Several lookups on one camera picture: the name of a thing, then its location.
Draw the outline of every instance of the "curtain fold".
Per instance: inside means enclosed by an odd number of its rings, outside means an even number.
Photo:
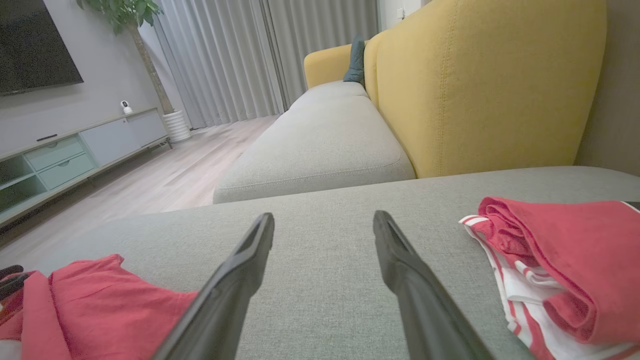
[[[167,58],[194,127],[283,113],[307,89],[303,60],[378,30],[376,0],[159,0]]]

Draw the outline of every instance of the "teal throw pillow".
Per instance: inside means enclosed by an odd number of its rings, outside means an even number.
[[[364,39],[360,35],[351,44],[351,63],[343,81],[353,81],[364,86]]]

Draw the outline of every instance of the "wooden floor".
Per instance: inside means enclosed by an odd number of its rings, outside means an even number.
[[[0,268],[32,269],[65,241],[118,218],[211,204],[220,176],[276,119],[196,130],[173,150],[162,146],[78,186],[0,230]]]

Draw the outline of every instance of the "mint green drawer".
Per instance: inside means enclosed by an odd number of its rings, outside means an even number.
[[[50,190],[53,190],[90,170],[93,170],[93,164],[86,154],[82,154],[41,172],[40,178]]]
[[[24,156],[29,160],[31,166],[38,171],[81,152],[84,152],[82,145],[80,145],[75,136],[71,136],[34,151],[29,151]]]

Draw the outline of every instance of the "plant pot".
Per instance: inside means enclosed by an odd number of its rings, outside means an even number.
[[[169,141],[171,143],[183,142],[191,138],[191,130],[184,121],[182,110],[175,113],[162,116],[167,132],[169,132]]]

